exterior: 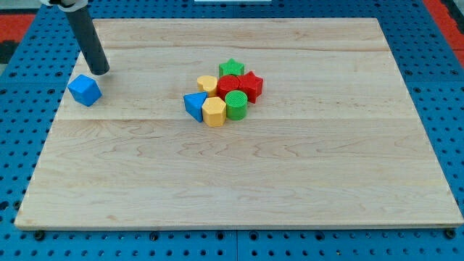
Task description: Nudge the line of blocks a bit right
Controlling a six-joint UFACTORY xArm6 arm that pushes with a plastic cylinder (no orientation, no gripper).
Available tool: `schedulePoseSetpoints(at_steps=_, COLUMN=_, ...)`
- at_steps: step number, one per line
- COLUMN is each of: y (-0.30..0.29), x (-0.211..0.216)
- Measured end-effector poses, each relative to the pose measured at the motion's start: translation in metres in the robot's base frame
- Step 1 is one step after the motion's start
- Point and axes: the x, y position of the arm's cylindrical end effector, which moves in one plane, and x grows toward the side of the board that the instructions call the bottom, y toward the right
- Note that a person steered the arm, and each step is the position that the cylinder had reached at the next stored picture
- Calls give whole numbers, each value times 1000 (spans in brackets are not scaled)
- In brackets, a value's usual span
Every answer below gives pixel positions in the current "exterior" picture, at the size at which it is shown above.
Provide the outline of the white rod mount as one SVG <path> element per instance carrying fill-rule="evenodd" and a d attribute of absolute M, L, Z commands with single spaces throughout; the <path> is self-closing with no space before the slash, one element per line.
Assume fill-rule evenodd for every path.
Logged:
<path fill-rule="evenodd" d="M 88 0 L 40 0 L 46 6 L 58 6 L 63 12 L 75 12 L 87 7 Z"/>

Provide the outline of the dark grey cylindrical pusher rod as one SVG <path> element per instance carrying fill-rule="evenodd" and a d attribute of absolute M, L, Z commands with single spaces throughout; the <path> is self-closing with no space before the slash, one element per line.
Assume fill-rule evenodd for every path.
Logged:
<path fill-rule="evenodd" d="M 88 7 L 73 5 L 65 14 L 90 72 L 94 75 L 108 73 L 109 63 Z"/>

